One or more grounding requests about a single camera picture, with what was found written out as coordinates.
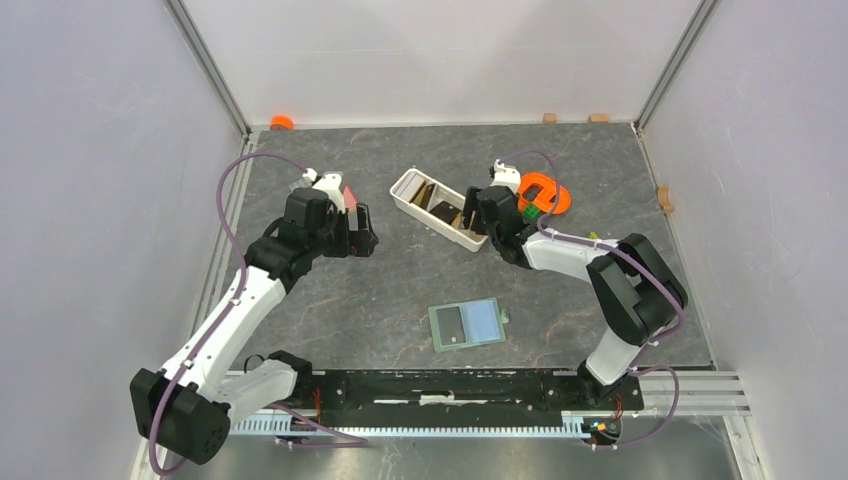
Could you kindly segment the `white rectangular tray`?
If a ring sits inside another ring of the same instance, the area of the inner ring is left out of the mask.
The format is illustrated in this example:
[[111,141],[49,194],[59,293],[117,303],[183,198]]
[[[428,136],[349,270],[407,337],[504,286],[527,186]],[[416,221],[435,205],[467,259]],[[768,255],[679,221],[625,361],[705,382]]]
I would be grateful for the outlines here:
[[416,168],[402,174],[389,193],[402,211],[466,250],[477,252],[488,239],[463,227],[463,195]]

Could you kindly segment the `black VIP card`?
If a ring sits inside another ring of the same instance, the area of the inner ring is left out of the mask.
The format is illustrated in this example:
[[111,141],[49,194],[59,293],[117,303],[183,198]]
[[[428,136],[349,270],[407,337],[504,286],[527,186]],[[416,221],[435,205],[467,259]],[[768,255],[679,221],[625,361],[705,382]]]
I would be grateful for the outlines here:
[[460,345],[466,342],[462,312],[459,306],[437,309],[436,321],[442,347]]

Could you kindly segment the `green card holder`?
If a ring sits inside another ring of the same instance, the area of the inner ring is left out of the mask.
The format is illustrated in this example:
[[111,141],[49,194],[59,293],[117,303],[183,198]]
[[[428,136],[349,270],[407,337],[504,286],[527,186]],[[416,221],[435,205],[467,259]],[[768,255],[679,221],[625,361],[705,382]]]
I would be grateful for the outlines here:
[[[461,308],[466,342],[460,345],[442,347],[437,329],[436,310],[450,306]],[[436,352],[502,343],[506,340],[504,326],[510,321],[509,316],[494,297],[431,306],[428,308],[428,317],[433,347]]]

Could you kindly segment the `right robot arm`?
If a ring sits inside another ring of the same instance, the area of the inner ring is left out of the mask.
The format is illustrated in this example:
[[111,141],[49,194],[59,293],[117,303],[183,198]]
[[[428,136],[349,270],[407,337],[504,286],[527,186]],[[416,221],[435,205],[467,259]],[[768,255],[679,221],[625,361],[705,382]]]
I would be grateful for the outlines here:
[[592,286],[607,327],[579,367],[578,396],[591,408],[612,401],[617,382],[634,367],[645,346],[685,318],[685,289],[641,234],[593,240],[542,228],[520,213],[517,194],[506,186],[468,188],[462,215],[463,225],[488,236],[507,263]]

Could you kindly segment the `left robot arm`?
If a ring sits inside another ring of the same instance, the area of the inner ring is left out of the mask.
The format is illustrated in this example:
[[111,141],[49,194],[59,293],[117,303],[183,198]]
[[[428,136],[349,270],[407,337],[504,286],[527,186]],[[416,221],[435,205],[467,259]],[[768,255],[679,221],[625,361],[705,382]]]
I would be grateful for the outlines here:
[[311,364],[285,352],[267,357],[235,380],[226,374],[264,318],[311,271],[318,257],[368,257],[378,243],[369,208],[352,209],[340,192],[297,188],[284,213],[251,243],[229,292],[187,343],[157,371],[140,369],[129,384],[149,460],[163,447],[202,465],[221,449],[230,428],[277,400],[306,405]]

